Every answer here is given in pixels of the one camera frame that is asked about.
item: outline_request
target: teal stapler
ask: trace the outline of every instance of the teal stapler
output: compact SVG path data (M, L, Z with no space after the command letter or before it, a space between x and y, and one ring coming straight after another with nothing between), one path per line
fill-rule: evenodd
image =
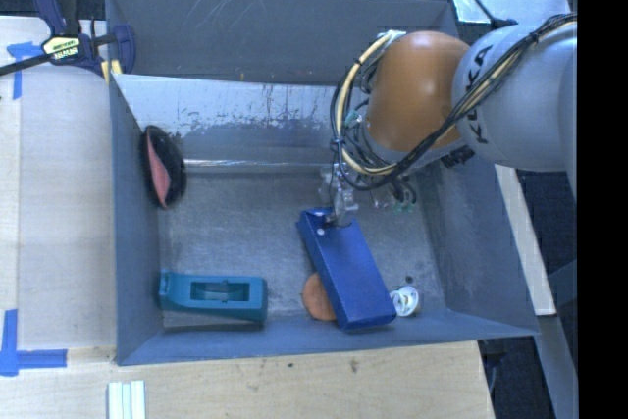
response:
M266 281L252 276L193 276L163 271L159 300L166 311L189 311L263 323Z

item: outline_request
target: black and pink object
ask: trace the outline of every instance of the black and pink object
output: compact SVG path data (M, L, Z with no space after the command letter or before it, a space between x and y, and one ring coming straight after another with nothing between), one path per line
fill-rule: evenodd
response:
M141 159L153 200L169 209L185 193L187 172L172 138L156 126L147 126L141 138Z

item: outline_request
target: pink object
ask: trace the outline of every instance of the pink object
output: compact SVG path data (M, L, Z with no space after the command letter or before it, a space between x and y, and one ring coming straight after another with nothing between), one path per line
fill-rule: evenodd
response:
M150 165L150 175L153 186L155 187L155 192L157 193L157 199L164 208L168 208L166 205L166 196L168 195L168 190L170 188L170 175L168 174L168 170L166 170L164 163L161 162L161 159L153 148L152 141L150 141L150 134L146 139L148 140L148 164Z

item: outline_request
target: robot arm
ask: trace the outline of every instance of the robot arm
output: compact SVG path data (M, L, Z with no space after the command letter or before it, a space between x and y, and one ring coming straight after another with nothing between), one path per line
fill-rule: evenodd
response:
M503 166L566 171L575 196L576 46L575 14L532 31L503 27L471 47L437 32L382 34L332 100L338 190L398 193L408 171L466 149ZM367 98L351 110L358 79ZM346 211L335 205L338 221Z

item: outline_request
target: blue clamp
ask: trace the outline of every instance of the blue clamp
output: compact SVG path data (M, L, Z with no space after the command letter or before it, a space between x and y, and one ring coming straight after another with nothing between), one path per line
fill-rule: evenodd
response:
M22 369L66 367L66 349L18 351L18 310L4 313L0 376L15 377Z
M91 38L81 32L80 21L77 12L78 0L32 0L37 15L46 22L50 28L51 38L67 35L78 39L80 51L76 57L52 59L53 65L73 65L90 70L104 77L101 63L104 59L98 55L99 43L117 43L117 58L125 74L131 72L135 63L135 45L131 27L129 25L116 25L113 27L113 35L109 38Z
M262 323L268 313L263 278L193 276L163 271L159 300L165 311L192 311Z
M396 317L380 270L353 219L348 226L327 223L332 208L301 212L296 226L344 331L379 327Z

